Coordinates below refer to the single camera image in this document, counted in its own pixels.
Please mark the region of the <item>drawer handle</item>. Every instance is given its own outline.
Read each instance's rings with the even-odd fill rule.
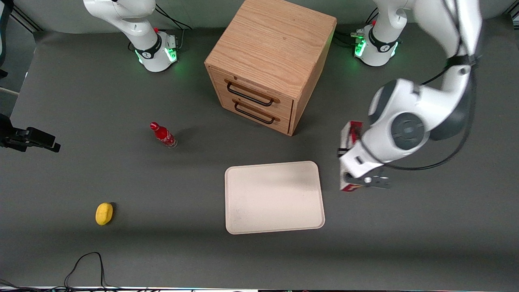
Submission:
[[[238,105],[239,105],[239,104],[240,104],[240,103],[237,102],[237,101],[234,102],[234,109],[235,109],[237,112],[242,113],[242,114],[244,114],[244,115],[246,115],[246,116],[249,116],[249,117],[251,117],[251,118],[253,118],[253,119],[255,119],[255,120],[258,120],[258,121],[260,121],[260,122],[262,122],[262,123],[265,123],[265,124],[267,124],[267,125],[270,125],[270,124],[272,124],[272,123],[274,122],[274,120],[276,119],[276,118],[273,117],[270,121],[264,120],[264,119],[262,119],[262,118],[260,118],[260,117],[257,117],[257,116],[255,116],[255,115],[253,115],[253,114],[250,114],[250,113],[248,113],[248,112],[246,112],[246,111],[244,111],[244,110],[239,109],[239,108],[238,108]]]
[[[252,101],[252,102],[255,102],[255,103],[257,103],[257,104],[260,104],[260,105],[262,105],[262,106],[264,106],[264,107],[269,107],[269,106],[271,106],[272,103],[274,102],[274,99],[271,98],[270,101],[269,101],[268,103],[264,103],[264,102],[262,102],[262,101],[259,101],[259,100],[255,99],[255,98],[252,98],[252,97],[250,97],[250,96],[248,96],[248,95],[245,95],[245,94],[243,94],[243,93],[241,93],[241,92],[237,92],[237,91],[234,90],[234,89],[231,89],[231,87],[230,87],[231,85],[232,85],[231,82],[228,82],[228,83],[227,83],[227,90],[228,90],[230,93],[235,94],[235,95],[240,96],[240,97],[243,97],[243,98],[245,98],[245,99],[248,99],[248,100],[250,100],[250,101]]]

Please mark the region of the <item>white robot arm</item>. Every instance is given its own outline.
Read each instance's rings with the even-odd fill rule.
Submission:
[[[481,14],[475,0],[393,0],[379,3],[381,18],[370,35],[382,41],[376,32],[396,40],[405,25],[410,8],[420,27],[433,36],[448,57],[441,90],[397,79],[378,90],[369,109],[370,128],[351,150],[340,158],[351,175],[361,177],[368,171],[406,157],[422,147],[429,138],[443,140],[459,133],[467,119],[465,92],[470,84],[474,55],[481,30]],[[386,52],[368,38],[375,50],[364,49],[372,60],[381,60]]]
[[[135,47],[146,69],[160,72],[177,60],[176,39],[155,32],[144,17],[155,11],[155,0],[83,0],[88,12],[120,29]]]

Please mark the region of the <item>white tray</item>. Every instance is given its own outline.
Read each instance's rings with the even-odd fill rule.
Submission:
[[[321,183],[314,162],[234,166],[225,171],[225,226],[230,234],[323,225]]]

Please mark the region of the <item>coca-cola bottle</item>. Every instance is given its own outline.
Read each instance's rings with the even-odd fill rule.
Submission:
[[[152,122],[149,127],[155,133],[155,137],[159,139],[166,147],[175,148],[176,139],[165,127],[159,126],[159,124]]]

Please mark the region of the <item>bottle cap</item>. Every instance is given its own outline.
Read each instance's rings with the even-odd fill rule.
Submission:
[[[159,124],[155,123],[155,122],[152,122],[149,127],[153,130],[153,131],[156,131],[160,128]]]

